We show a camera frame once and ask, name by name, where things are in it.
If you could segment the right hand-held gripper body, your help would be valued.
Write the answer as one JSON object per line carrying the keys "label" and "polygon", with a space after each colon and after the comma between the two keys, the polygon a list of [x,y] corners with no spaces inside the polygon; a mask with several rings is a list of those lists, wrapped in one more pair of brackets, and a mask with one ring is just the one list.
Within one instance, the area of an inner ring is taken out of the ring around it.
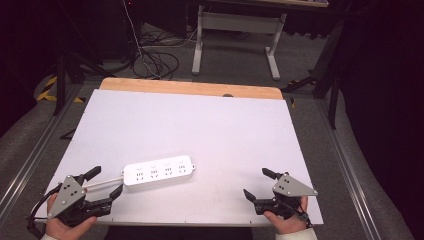
{"label": "right hand-held gripper body", "polygon": [[276,180],[272,187],[273,198],[256,198],[254,202],[256,214],[263,215],[265,211],[269,211],[284,219],[298,215],[302,220],[307,220],[308,215],[304,210],[300,210],[301,198],[303,196],[317,196],[318,191],[296,180],[287,172],[281,174],[282,177]]}

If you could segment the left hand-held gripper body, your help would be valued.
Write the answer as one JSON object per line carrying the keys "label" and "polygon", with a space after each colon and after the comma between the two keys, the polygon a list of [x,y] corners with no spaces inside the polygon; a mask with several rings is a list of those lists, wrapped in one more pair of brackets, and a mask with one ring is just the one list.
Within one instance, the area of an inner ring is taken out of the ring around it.
{"label": "left hand-held gripper body", "polygon": [[102,217],[111,213],[113,200],[106,198],[87,201],[87,191],[82,184],[91,177],[68,175],[62,183],[52,207],[48,210],[48,218],[58,218],[69,227],[75,227],[90,217]]}

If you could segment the white power strip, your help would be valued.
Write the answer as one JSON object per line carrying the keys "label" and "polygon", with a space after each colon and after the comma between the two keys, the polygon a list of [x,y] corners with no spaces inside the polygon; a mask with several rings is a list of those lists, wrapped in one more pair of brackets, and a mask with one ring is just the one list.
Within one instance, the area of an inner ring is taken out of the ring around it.
{"label": "white power strip", "polygon": [[196,165],[188,155],[129,164],[122,170],[128,189],[150,188],[189,180]]}

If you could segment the person's left hand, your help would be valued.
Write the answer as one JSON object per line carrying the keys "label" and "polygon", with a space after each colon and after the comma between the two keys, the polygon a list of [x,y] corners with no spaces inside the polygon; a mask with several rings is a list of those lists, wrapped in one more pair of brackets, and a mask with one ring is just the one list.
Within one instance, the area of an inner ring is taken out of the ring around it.
{"label": "person's left hand", "polygon": [[45,234],[58,240],[79,240],[94,226],[96,221],[96,217],[90,217],[75,227],[69,227],[58,218],[48,219]]}

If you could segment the person's right hand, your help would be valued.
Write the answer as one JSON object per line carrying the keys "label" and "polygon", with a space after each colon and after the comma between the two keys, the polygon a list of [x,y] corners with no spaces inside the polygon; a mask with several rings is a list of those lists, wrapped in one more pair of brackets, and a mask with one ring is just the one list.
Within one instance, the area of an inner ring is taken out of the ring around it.
{"label": "person's right hand", "polygon": [[265,211],[264,216],[280,235],[292,234],[307,229],[307,222],[301,220],[298,215],[293,215],[288,219],[284,219],[272,212]]}

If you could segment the white board sheet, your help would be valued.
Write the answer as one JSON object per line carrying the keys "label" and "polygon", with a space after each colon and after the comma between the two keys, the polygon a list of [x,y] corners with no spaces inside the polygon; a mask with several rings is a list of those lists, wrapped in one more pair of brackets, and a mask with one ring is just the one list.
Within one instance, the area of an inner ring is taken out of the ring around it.
{"label": "white board sheet", "polygon": [[102,199],[126,165],[181,155],[189,180],[125,189],[102,223],[264,226],[243,193],[272,197],[263,168],[312,183],[283,100],[96,90],[49,185],[100,166],[87,197]]}

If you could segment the yellow black floor tape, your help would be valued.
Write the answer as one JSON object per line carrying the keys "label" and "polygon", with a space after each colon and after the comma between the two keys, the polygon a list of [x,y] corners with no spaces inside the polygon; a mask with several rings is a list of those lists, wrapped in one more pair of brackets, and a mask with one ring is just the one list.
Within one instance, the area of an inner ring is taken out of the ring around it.
{"label": "yellow black floor tape", "polygon": [[46,101],[52,101],[52,102],[56,102],[57,101],[57,97],[55,95],[51,95],[50,92],[54,86],[54,84],[57,82],[57,77],[55,75],[53,75],[45,84],[45,86],[43,87],[41,93],[37,96],[36,100],[37,101],[42,101],[42,100],[46,100]]}

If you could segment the black stand legs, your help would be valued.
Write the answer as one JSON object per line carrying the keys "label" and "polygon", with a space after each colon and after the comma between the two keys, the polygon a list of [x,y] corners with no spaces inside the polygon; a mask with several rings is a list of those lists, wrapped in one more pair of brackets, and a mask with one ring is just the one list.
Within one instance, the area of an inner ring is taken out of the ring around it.
{"label": "black stand legs", "polygon": [[335,55],[336,50],[339,47],[339,39],[342,35],[344,25],[344,20],[339,20],[336,23],[323,47],[315,67],[310,71],[310,75],[298,82],[289,84],[287,87],[282,89],[283,93],[290,93],[306,86],[307,84],[315,82],[316,85],[312,91],[312,96],[315,99],[323,99],[328,92],[331,92],[327,119],[333,129],[336,128],[335,115],[339,91],[337,78],[339,65],[335,60]]}
{"label": "black stand legs", "polygon": [[53,113],[57,116],[65,107],[66,103],[66,77],[69,77],[73,84],[82,84],[85,81],[82,65],[88,67],[97,75],[103,77],[113,77],[113,74],[106,71],[94,61],[89,60],[81,54],[74,52],[62,52],[57,56],[57,81],[56,81],[56,106]]}

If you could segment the wooden table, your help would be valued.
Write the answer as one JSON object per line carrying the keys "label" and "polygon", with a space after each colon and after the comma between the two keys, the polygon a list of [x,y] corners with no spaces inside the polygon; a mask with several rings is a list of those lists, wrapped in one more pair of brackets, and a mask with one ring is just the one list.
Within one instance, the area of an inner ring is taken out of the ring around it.
{"label": "wooden table", "polygon": [[206,96],[232,96],[239,98],[283,100],[283,94],[275,87],[245,86],[184,81],[164,81],[128,78],[105,78],[101,90],[189,94]]}

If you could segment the aluminium rail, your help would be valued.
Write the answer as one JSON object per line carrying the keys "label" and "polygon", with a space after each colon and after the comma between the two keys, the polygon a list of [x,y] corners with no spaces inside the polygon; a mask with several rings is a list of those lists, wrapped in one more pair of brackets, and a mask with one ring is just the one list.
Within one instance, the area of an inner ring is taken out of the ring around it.
{"label": "aluminium rail", "polygon": [[8,218],[83,85],[67,87],[65,105],[41,101],[0,138],[0,225]]}
{"label": "aluminium rail", "polygon": [[358,218],[366,235],[366,240],[374,240],[373,231],[369,228],[366,204],[363,201],[362,196],[360,195],[362,188],[359,185],[356,174],[354,173],[350,162],[346,159],[346,155],[342,146],[340,145],[337,132],[331,127],[329,121],[327,120],[327,111],[325,103],[322,100],[316,100],[315,104],[320,113],[321,118],[324,121],[326,131],[330,135],[333,148],[336,152],[339,169],[341,171],[341,174],[343,175],[344,182],[349,191],[349,195],[354,205],[356,214],[358,215]]}

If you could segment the white metal desk frame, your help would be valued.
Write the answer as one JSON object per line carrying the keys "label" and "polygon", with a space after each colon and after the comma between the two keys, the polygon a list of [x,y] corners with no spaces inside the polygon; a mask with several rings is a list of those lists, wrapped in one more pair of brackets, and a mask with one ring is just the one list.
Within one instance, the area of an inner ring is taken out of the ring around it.
{"label": "white metal desk frame", "polygon": [[278,81],[281,76],[275,59],[275,51],[278,46],[287,15],[282,13],[279,17],[259,17],[224,13],[206,12],[205,7],[200,5],[197,11],[197,38],[194,49],[192,74],[198,75],[202,59],[202,34],[204,30],[239,31],[250,33],[271,34],[273,40],[270,46],[264,48],[272,78]]}

